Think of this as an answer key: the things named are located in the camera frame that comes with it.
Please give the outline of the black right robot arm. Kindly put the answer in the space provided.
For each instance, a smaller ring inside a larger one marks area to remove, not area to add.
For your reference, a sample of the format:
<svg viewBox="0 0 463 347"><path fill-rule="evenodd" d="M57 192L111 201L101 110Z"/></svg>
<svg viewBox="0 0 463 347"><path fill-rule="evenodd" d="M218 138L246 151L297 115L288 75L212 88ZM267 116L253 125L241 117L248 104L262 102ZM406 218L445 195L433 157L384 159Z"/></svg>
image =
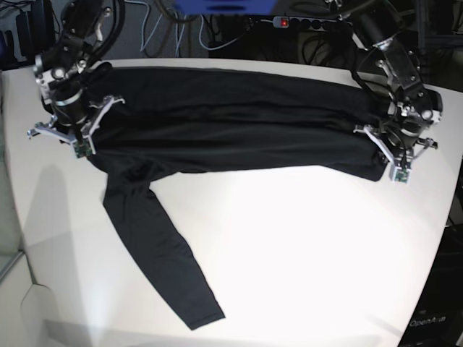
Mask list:
<svg viewBox="0 0 463 347"><path fill-rule="evenodd" d="M112 65L101 59L115 44L126 17L124 1L109 7L102 1L70 1L62 16L63 28L56 44L35 58L33 72L47 123L38 122L27 133L54 137L68 144L78 158L96 152L93 135L121 96L107 95L97 102L89 87L110 72Z"/></svg>

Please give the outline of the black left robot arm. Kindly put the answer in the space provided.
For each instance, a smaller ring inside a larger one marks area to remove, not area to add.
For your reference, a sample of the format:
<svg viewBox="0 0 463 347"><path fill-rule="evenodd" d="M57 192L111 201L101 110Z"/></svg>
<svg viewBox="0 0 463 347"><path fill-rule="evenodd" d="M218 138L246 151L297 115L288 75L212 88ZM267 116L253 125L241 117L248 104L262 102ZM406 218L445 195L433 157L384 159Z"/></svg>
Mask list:
<svg viewBox="0 0 463 347"><path fill-rule="evenodd" d="M360 48L374 48L382 58L376 65L391 88L388 120L378 129L363 132L374 141L392 164L395 174L408 174L413 160L437 143L421 135L442 117L440 94L426 89L418 64L398 39L401 17L390 1L327 1L328 13L352 23L352 38Z"/></svg>

